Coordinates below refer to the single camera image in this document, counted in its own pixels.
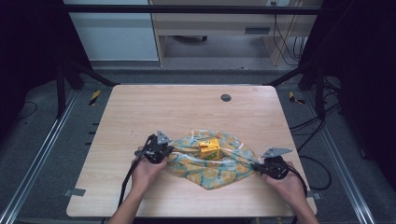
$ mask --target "floor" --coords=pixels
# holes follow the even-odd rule
[[[288,63],[295,61],[285,58]],[[156,62],[114,63],[112,67],[97,62],[95,70],[113,81],[126,83],[173,84],[251,84],[261,85],[281,77],[295,65],[284,62],[272,66],[259,37],[174,36],[169,38],[162,66]],[[56,83],[49,82],[29,92],[26,104],[15,121],[6,141],[0,145],[0,209],[3,215],[13,214],[15,223],[102,223],[105,217],[69,217],[65,213],[69,198],[65,189],[75,186],[80,169],[90,149],[97,123],[106,107],[111,88],[81,75],[84,88],[67,88],[70,105],[62,129],[53,130],[59,120]],[[292,128],[316,117],[313,109],[315,86],[300,91],[294,77],[276,87],[279,101]],[[338,84],[336,79],[329,81]],[[92,93],[101,94],[95,106],[89,105]],[[298,101],[290,100],[290,92]],[[316,134],[318,121],[301,130],[291,129],[296,147],[302,147],[302,158],[308,182],[318,198],[318,219],[321,223],[396,223],[396,193],[380,173],[374,161],[361,157],[359,143],[337,106],[337,98],[326,90],[326,122]],[[48,133],[56,138],[46,139]],[[306,145],[304,142],[311,136]],[[32,164],[38,164],[36,171]],[[222,223],[224,219],[201,220],[201,223]],[[142,223],[150,220],[139,220]],[[191,220],[179,220],[191,223]],[[238,223],[290,223],[289,217],[250,217]]]

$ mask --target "patterned fabric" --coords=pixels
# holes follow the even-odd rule
[[[219,139],[223,158],[220,161],[205,161],[197,158],[200,151],[198,141],[211,137]],[[174,141],[175,147],[169,155],[171,171],[189,179],[204,189],[218,189],[254,173],[250,163],[258,163],[256,155],[244,143],[227,133],[192,130],[191,135]]]

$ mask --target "blue and yellow cloth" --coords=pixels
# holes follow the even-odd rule
[[[217,137],[224,157],[220,161],[196,158],[199,140]],[[189,179],[204,189],[218,189],[254,173],[250,164],[259,163],[254,152],[238,138],[227,133],[192,130],[189,136],[170,144],[177,152],[168,158],[171,171]]]

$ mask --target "wall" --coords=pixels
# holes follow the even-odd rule
[[[147,5],[145,0],[64,0],[65,4]],[[90,61],[158,61],[148,13],[70,13]]]

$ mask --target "gray carpet floor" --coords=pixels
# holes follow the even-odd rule
[[[209,42],[207,43],[213,44],[216,41],[219,43],[221,38],[213,38],[213,43],[210,40],[211,37],[208,38]],[[165,62],[168,62],[168,64],[165,64],[161,68],[136,66],[134,69],[131,69],[124,66],[111,70],[99,68],[97,72],[104,77],[123,84],[261,85],[282,76],[290,69],[288,65],[282,64],[276,69],[273,67],[271,69],[265,69],[269,67],[261,67],[264,63],[269,63],[265,52],[252,53],[249,50],[244,52],[242,48],[236,48],[235,51],[228,51],[227,54],[224,54],[229,55],[229,58],[231,58],[230,61],[227,61],[227,58],[221,53],[219,55],[212,53],[211,55],[215,54],[217,57],[212,61],[217,61],[209,63],[207,57],[205,57],[205,53],[197,52],[195,48],[195,45],[202,47],[202,43],[194,44],[195,42],[189,42],[190,44],[186,47],[183,41],[191,40],[180,40],[179,38],[170,40],[169,48],[178,49],[169,49],[167,51]],[[235,43],[233,41],[241,40],[227,39],[227,41],[225,43],[228,43],[227,46],[230,46],[232,43]],[[247,49],[257,49],[260,46],[260,42],[255,38],[251,38],[247,43],[244,43],[247,45]],[[185,67],[181,65],[177,69],[177,62],[180,62],[180,60],[186,62],[188,59],[190,59],[189,65]],[[85,75],[82,75],[82,77],[85,81],[84,88],[77,91],[77,100],[70,112],[70,116],[59,137],[56,139],[51,153],[47,157],[35,184],[18,214],[17,223],[46,223],[45,220],[49,220],[47,223],[61,223],[59,220],[74,221],[76,223],[83,221],[101,223],[103,220],[102,217],[69,217],[65,212],[70,198],[64,196],[64,190],[73,188],[76,185],[83,162],[90,150],[90,143],[94,137],[92,133],[97,128],[96,124],[100,122],[106,102],[111,93],[110,87],[106,87]],[[291,102],[289,99],[290,91],[293,91],[295,98],[299,100],[309,101],[313,97],[314,90],[298,90],[296,84],[299,78],[295,77],[276,88],[279,101],[282,104],[290,127],[301,124],[315,116],[309,104],[300,105]],[[101,91],[98,100],[95,105],[89,105],[92,94],[96,90]],[[45,141],[45,137],[55,121],[57,112],[56,83],[51,81],[31,90],[26,97],[26,101],[33,104],[25,104],[24,109],[20,113],[21,119],[15,121],[7,140],[1,143],[0,146],[0,209],[2,211],[7,207],[7,204],[23,180],[30,164],[35,159],[37,151]],[[329,95],[327,101],[326,107],[338,103],[334,95]],[[331,134],[334,143],[342,154],[347,168],[352,173],[376,223],[396,223],[396,213],[394,212],[394,208],[396,207],[396,193],[389,186],[384,176],[382,176],[376,163],[374,161],[364,160],[361,157],[359,143],[356,142],[353,132],[350,130],[341,112],[340,110],[335,110],[329,114],[326,117],[325,128]],[[301,146],[317,127],[318,123],[314,122],[298,132],[293,132],[296,147]],[[316,200],[319,221],[321,223],[360,223],[346,194],[346,190],[340,181],[340,177],[335,171],[334,164],[329,156],[328,145],[324,141],[321,132],[314,135],[301,149],[300,155],[320,161],[332,175],[332,183],[329,188],[325,190],[313,190],[314,192],[319,192],[322,197]],[[302,159],[302,163],[311,186],[323,187],[328,183],[327,174],[320,166],[307,159]],[[191,223],[191,220],[179,221]],[[200,219],[197,223],[223,223],[224,221],[232,223],[229,219]],[[255,218],[235,220],[235,223],[236,221],[238,223],[257,223]],[[290,223],[291,219],[282,217],[281,221],[282,223]],[[137,220],[137,222],[149,223],[150,220],[142,219]],[[168,219],[166,223],[177,223],[177,220]],[[279,218],[261,217],[260,223],[279,223]]]

